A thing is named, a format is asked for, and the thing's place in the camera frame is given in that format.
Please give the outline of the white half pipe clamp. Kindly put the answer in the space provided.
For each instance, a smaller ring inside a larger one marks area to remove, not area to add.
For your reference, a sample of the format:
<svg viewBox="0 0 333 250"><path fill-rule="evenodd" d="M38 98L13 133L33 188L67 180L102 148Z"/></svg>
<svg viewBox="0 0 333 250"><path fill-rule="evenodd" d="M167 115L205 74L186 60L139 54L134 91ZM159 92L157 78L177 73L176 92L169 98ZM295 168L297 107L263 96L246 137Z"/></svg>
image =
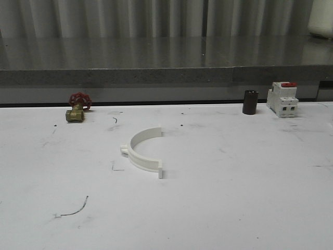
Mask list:
<svg viewBox="0 0 333 250"><path fill-rule="evenodd" d="M155 172L158 174L158 178L162 179L163 170L162 170L162 160L149 158L137 153L134 148L139 143L146 141L148 139L162 137L162 128L155 127L143 130L136 135L134 135L128 143L120 146L120 151L122 154L126 154L129 158L129 161L135 165L137 168L149 172Z"/></svg>

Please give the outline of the dark brown cylindrical coupling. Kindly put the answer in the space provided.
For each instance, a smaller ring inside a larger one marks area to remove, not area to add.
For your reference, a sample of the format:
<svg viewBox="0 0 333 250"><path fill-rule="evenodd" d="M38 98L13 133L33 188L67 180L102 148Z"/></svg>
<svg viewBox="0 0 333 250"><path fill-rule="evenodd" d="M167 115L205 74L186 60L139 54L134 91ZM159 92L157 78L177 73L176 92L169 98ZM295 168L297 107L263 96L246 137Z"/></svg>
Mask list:
<svg viewBox="0 0 333 250"><path fill-rule="evenodd" d="M244 93L244 102L242 107L242 113L246 115L254 115L257 110L258 103L258 91L246 90Z"/></svg>

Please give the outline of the brass valve red handwheel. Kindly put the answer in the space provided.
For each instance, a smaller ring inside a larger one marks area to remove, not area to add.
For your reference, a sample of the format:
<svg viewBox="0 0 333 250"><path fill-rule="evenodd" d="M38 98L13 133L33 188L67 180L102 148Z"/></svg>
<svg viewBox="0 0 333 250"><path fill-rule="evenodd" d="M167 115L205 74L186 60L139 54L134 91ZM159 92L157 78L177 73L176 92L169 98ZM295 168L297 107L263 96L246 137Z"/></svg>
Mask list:
<svg viewBox="0 0 333 250"><path fill-rule="evenodd" d="M84 120L84 113L90 110L92 100L88 94L77 92L70 96L69 105L72 109L66 111L66 121L82 122Z"/></svg>

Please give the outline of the grey stone counter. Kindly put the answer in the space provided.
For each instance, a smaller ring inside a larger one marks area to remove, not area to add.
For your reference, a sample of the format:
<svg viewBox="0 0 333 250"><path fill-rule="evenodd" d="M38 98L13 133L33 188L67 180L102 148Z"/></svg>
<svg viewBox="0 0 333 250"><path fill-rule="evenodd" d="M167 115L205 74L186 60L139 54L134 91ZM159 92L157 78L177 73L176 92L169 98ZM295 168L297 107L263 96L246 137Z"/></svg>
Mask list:
<svg viewBox="0 0 333 250"><path fill-rule="evenodd" d="M297 36L1 39L3 106L238 102L275 81L332 100L332 41Z"/></svg>

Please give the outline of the white container background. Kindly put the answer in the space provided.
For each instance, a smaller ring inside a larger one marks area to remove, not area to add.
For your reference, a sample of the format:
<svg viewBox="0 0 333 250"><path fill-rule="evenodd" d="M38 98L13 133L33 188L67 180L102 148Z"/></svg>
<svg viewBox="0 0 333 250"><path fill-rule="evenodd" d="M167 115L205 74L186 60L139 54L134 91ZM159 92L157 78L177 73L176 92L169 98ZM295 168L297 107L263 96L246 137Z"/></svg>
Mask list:
<svg viewBox="0 0 333 250"><path fill-rule="evenodd" d="M332 39L332 0L314 0L308 30L314 36Z"/></svg>

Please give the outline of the white circuit breaker red switch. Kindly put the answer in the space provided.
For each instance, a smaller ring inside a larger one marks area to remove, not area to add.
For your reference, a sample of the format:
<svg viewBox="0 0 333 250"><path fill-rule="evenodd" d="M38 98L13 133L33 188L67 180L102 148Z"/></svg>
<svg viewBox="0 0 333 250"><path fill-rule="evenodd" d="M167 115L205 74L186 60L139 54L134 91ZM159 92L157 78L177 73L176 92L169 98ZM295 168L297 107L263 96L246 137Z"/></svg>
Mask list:
<svg viewBox="0 0 333 250"><path fill-rule="evenodd" d="M279 118L292 118L296 115L298 102L295 82L273 82L268 90L266 105Z"/></svg>

